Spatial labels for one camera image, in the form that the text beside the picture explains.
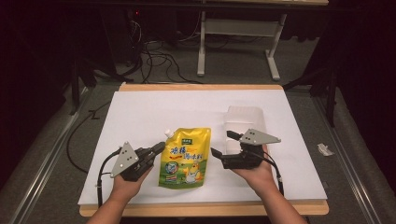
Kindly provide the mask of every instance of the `hand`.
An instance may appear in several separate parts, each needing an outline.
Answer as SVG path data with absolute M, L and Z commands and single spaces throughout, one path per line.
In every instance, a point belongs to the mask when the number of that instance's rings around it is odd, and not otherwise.
M 113 190 L 111 190 L 109 200 L 116 200 L 127 204 L 139 192 L 143 181 L 151 169 L 152 167 L 140 176 L 136 182 L 125 181 L 122 176 L 116 175 L 116 177 L 114 177 Z
M 262 150 L 265 153 L 268 153 L 267 145 L 263 145 Z M 268 155 L 265 153 L 264 158 L 268 159 Z M 259 197 L 261 197 L 265 192 L 268 192 L 269 189 L 277 190 L 272 174 L 271 164 L 266 161 L 262 161 L 258 167 L 250 170 L 234 169 L 233 171 L 244 178 Z

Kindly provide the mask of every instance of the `yellow pouch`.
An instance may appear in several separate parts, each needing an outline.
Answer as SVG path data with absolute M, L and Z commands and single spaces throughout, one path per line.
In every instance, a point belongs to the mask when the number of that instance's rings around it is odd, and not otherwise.
M 179 128 L 168 136 L 161 155 L 159 186 L 169 189 L 201 187 L 205 179 L 210 136 L 210 128 Z

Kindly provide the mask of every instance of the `white paper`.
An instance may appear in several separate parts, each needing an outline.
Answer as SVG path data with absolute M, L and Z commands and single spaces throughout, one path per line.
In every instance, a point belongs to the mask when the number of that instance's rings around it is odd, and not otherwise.
M 125 141 L 134 149 L 165 141 L 165 130 L 209 127 L 211 147 L 225 149 L 224 116 L 230 105 L 262 109 L 265 131 L 282 139 L 268 148 L 277 163 L 289 200 L 327 199 L 308 154 L 285 92 L 248 91 L 120 91 L 115 92 L 99 138 L 92 165 L 78 204 L 97 204 L 96 181 L 104 159 Z M 260 199 L 248 184 L 209 152 L 205 183 L 197 189 L 158 187 L 160 158 L 131 203 L 241 202 Z M 110 160 L 105 172 L 111 171 Z M 103 176 L 103 199 L 108 198 L 113 179 Z

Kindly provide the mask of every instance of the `gray floor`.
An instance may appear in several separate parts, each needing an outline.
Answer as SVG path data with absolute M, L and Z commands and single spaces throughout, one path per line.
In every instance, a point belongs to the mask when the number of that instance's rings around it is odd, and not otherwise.
M 280 41 L 276 52 L 276 64 L 281 75 L 279 82 L 270 78 L 269 69 L 263 58 L 263 47 L 268 46 L 269 39 L 249 42 L 251 38 L 239 38 L 222 49 L 216 49 L 223 42 L 207 43 L 206 70 L 204 77 L 196 76 L 197 45 L 179 45 L 177 49 L 158 44 L 149 48 L 160 52 L 171 53 L 179 68 L 180 74 L 187 79 L 203 83 L 244 83 L 244 84 L 286 84 L 299 77 L 309 60 L 317 41 L 299 43 L 295 38 Z M 149 72 L 145 64 L 143 72 Z M 160 64 L 161 58 L 154 59 Z M 154 66 L 149 82 L 169 82 L 165 73 L 167 64 Z M 125 70 L 120 64 L 120 71 Z M 168 71 L 169 77 L 177 79 L 177 68 L 174 64 Z M 139 72 L 131 75 L 138 83 L 142 80 Z M 70 116 L 72 109 L 69 99 L 63 108 L 55 114 L 39 134 L 26 156 L 16 168 L 0 193 L 0 223 L 20 221 L 21 223 L 84 223 L 87 219 L 78 212 L 78 198 L 86 175 L 74 168 L 66 156 L 66 141 L 70 136 L 68 125 L 74 124 L 74 130 L 87 116 L 88 110 L 96 109 L 111 100 L 112 93 L 120 83 L 98 78 L 99 84 L 94 89 L 85 90 L 82 94 L 83 104 L 78 114 Z M 312 98 L 307 90 L 299 87 L 288 91 L 290 106 L 303 134 L 309 153 L 324 183 L 329 197 L 330 213 L 326 216 L 310 217 L 311 223 L 396 223 L 393 211 L 396 201 L 393 192 L 375 164 L 370 152 L 364 145 L 359 131 L 349 116 L 347 107 L 340 92 L 337 92 L 335 108 L 335 128 L 330 128 L 323 118 L 322 99 Z M 87 119 L 73 135 L 70 141 L 70 153 L 74 161 L 84 169 L 91 164 L 92 155 L 106 119 L 108 105 L 96 113 L 99 119 Z M 323 157 L 317 150 L 317 144 L 329 146 L 336 154 Z M 45 160 L 53 159 L 49 164 Z M 49 178 L 36 178 L 37 172 L 47 171 Z M 38 186 L 38 192 L 29 191 L 31 186 Z M 230 219 L 170 219 L 169 222 L 204 223 Z M 153 222 L 158 219 L 131 219 L 131 223 L 142 221 Z M 236 222 L 263 223 L 262 217 L 244 217 Z

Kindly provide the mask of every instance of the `white paper scrap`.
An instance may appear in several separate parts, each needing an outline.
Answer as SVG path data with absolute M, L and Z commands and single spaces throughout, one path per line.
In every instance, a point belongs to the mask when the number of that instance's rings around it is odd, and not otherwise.
M 328 149 L 328 146 L 325 146 L 323 144 L 318 144 L 318 150 L 323 156 L 331 156 L 334 155 L 332 151 Z

